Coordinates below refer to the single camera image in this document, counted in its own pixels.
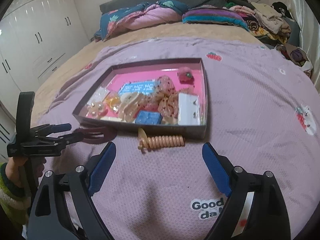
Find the green fuzzy sleeve forearm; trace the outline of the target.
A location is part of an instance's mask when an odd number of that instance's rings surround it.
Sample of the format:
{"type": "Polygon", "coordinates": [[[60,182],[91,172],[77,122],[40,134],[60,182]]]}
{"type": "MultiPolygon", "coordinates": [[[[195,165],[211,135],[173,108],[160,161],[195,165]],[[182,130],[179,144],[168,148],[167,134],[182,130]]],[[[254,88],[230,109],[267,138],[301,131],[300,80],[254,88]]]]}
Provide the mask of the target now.
{"type": "Polygon", "coordinates": [[[6,166],[7,163],[1,163],[1,207],[14,227],[22,230],[28,222],[30,197],[25,195],[23,188],[17,187],[7,178],[6,166]]]}

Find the person's left hand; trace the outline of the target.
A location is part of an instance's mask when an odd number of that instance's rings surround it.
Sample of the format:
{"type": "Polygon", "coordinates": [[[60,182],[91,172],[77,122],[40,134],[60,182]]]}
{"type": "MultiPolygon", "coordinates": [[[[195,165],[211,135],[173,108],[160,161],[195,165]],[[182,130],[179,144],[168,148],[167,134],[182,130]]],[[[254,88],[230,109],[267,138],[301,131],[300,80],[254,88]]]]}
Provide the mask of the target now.
{"type": "MultiPolygon", "coordinates": [[[[5,168],[5,174],[7,178],[19,188],[23,188],[20,167],[22,167],[27,160],[28,158],[26,156],[9,158],[5,168]]],[[[43,176],[44,165],[46,162],[47,161],[45,158],[35,158],[33,174],[36,179],[39,179],[43,176]]]]}

